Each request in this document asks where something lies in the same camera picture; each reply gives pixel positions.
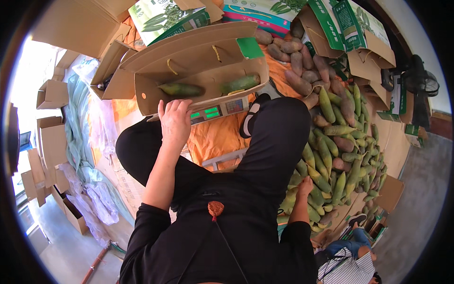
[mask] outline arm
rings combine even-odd
[[[166,105],[160,100],[158,115],[163,131],[163,144],[145,186],[145,204],[169,210],[175,187],[175,165],[191,133],[191,100],[173,100]]]

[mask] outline sneaker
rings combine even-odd
[[[348,219],[348,225],[350,227],[353,227],[353,225],[355,224],[355,222],[358,222],[358,226],[361,226],[362,223],[364,221],[366,221],[367,219],[367,215],[364,214],[364,213],[361,213],[361,214],[358,214],[358,215],[355,215],[355,216],[351,216],[349,219]]]
[[[254,129],[255,116],[260,110],[260,106],[271,100],[271,97],[267,93],[263,93],[258,96],[255,101],[252,103],[251,108],[249,109],[247,115],[245,116],[243,122],[240,126],[240,136],[244,139],[250,138],[252,136],[252,130]]]

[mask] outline black pants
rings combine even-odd
[[[146,120],[125,129],[116,145],[122,166],[143,186],[162,144],[160,121]],[[249,149],[229,177],[247,184],[245,188],[265,197],[277,210],[301,159],[310,126],[311,115],[300,100],[285,97],[265,102],[257,114]],[[225,176],[213,174],[180,156],[175,167],[172,209],[194,197],[207,180],[215,182],[218,178]]]

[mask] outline cardboard box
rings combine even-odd
[[[223,11],[223,23],[238,21],[256,22],[259,29],[269,32],[273,35],[273,37],[280,38],[284,38],[284,36],[290,30],[291,21],[272,14],[267,14],[264,12],[259,12],[253,9],[235,5],[225,5]]]
[[[82,216],[79,210],[77,210],[74,204],[72,204],[68,200],[68,198],[66,198],[67,192],[59,194],[54,187],[52,187],[51,192],[52,196],[55,199],[55,202],[66,215],[68,221],[76,228],[79,233],[85,234],[85,232],[88,231],[88,227],[85,223],[85,218]]]
[[[36,23],[32,40],[101,58],[136,2],[55,0]]]
[[[136,50],[118,40],[112,42],[90,83],[91,90],[100,99],[132,99],[134,97],[134,75],[123,70],[118,71],[118,66],[136,53]],[[112,79],[104,91],[96,87],[112,74]]]
[[[404,188],[403,182],[388,175],[380,190],[380,195],[374,199],[375,204],[391,213],[399,202]]]
[[[245,21],[191,30],[163,39],[123,62],[119,69],[134,75],[134,89],[142,115],[154,115],[152,119],[158,119],[159,100],[164,103],[172,100],[158,88],[164,83],[203,87],[204,95],[191,98],[193,104],[189,108],[195,111],[215,107],[221,102],[242,98],[261,89],[269,80],[269,69],[253,37],[256,28],[257,23]],[[259,75],[261,83],[254,88],[222,96],[220,83],[245,75]]]
[[[173,12],[178,17],[168,12],[175,9],[180,10]],[[211,0],[139,0],[128,11],[145,45],[210,25],[222,17],[221,9]]]
[[[46,128],[46,127],[51,127],[51,126],[57,126],[62,124],[62,117],[61,116],[51,116],[51,117],[45,117],[45,118],[40,118],[36,120],[36,144],[37,144],[37,149],[38,149],[38,154],[40,157],[43,156],[43,150],[41,147],[41,128]]]
[[[66,133],[64,124],[41,128],[41,146],[45,166],[51,176],[55,179],[55,166],[66,163]]]
[[[71,64],[76,60],[79,53],[72,51],[72,50],[60,50],[57,53],[57,57],[55,59],[55,67],[68,69]]]
[[[391,92],[390,109],[377,111],[383,120],[391,120],[410,124],[413,120],[414,97],[408,92],[400,80],[400,75],[394,76],[395,85]]]
[[[256,11],[259,11],[260,13],[277,15],[284,20],[292,22],[301,8],[306,4],[306,1],[294,1],[292,2],[292,7],[286,5],[284,1],[279,0],[252,0],[247,2],[238,0],[224,0],[224,4],[239,6],[242,9],[252,8]]]
[[[380,32],[379,38],[360,27],[352,9],[356,5],[354,2],[342,0],[339,3],[335,2],[334,7],[331,3],[330,0],[309,0],[308,5],[301,9],[298,17],[309,38],[305,44],[313,48],[318,55],[329,58],[338,58],[347,52],[352,75],[381,82],[381,69],[394,68],[396,65],[394,52],[387,37],[384,39]],[[367,12],[364,13],[368,19],[373,18]],[[374,28],[381,25],[375,18],[372,21],[375,24]]]
[[[424,141],[429,139],[424,127],[413,124],[405,126],[405,136],[410,144],[418,148],[424,148]]]
[[[29,170],[21,173],[20,176],[22,178],[22,185],[24,186],[28,201],[36,198],[38,200],[38,206],[43,206],[43,204],[46,203],[46,193],[44,192],[44,187],[36,188],[32,171]]]
[[[359,86],[362,94],[374,104],[376,110],[389,110],[391,106],[391,93],[376,81],[367,80],[361,77],[354,77],[355,83]]]
[[[59,109],[69,103],[68,84],[47,80],[38,90],[37,110]]]
[[[35,182],[36,188],[45,186],[45,176],[43,166],[41,164],[41,158],[36,148],[27,150],[27,155],[30,162],[30,168],[33,175],[33,181]]]

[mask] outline cardboard gift box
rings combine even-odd
[[[268,64],[253,37],[256,29],[255,22],[233,22],[211,25],[163,39],[120,64],[115,81],[133,78],[139,110],[142,115],[153,115],[152,120],[158,119],[156,112],[159,100],[166,104],[173,99],[158,88],[164,83],[186,83],[203,87],[203,95],[191,98],[193,103],[189,108],[194,112],[245,97],[261,89],[269,80]],[[259,75],[260,84],[223,96],[219,90],[220,83],[245,75]]]
[[[32,30],[32,40],[94,58],[109,44],[123,39],[130,27],[122,24],[137,0],[55,0]]]
[[[47,80],[38,90],[36,109],[59,109],[69,103],[68,84]]]
[[[136,50],[118,40],[112,42],[90,83],[91,90],[100,99],[132,99],[134,97],[134,76],[124,71],[117,72],[117,70],[121,62],[136,53]],[[97,85],[103,83],[110,76],[112,78],[105,90],[98,89]]]

